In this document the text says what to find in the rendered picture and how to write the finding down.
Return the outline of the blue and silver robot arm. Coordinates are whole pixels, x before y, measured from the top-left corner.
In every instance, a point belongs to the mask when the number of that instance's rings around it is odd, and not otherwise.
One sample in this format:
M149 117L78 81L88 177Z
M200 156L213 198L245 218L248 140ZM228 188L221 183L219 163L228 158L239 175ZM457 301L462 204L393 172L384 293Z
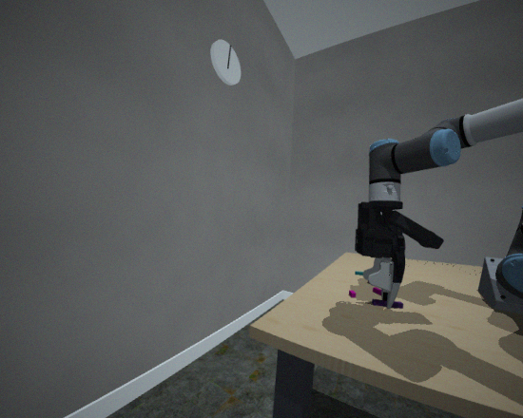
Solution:
M458 161L461 148L520 132L523 132L523 99L445 120L410 141L374 142L369 152L369 201L400 201L401 174L453 164ZM439 249L443 243L443 238L398 211L393 211L389 221L423 247ZM523 299L522 222L523 210L509 252L497 265L495 276L505 290Z

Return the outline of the dark purple rod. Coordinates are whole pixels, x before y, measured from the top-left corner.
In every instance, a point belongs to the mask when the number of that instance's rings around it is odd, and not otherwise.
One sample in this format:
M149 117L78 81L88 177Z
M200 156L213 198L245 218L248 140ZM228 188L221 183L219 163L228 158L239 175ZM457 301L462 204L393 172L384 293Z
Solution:
M387 307L387 300L378 300L378 299L373 299L373 300L372 300L372 304L375 305L375 306L383 306L383 307ZM395 301L394 304L392 305L392 308L400 308L400 309L403 309L403 303L402 303L402 302L397 302L397 301Z

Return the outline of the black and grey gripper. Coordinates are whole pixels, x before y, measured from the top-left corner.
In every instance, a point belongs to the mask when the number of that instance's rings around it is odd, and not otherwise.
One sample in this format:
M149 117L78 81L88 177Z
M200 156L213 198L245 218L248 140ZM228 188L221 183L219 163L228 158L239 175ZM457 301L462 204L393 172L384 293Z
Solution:
M361 254L362 250L362 256L365 257L376 257L374 266L365 270L363 277L369 284L381 289L381 298L387 300L387 309L391 309L397 297L405 269L403 231L389 222L393 210L402 209L402 203L395 200L373 200L358 204L355 251Z

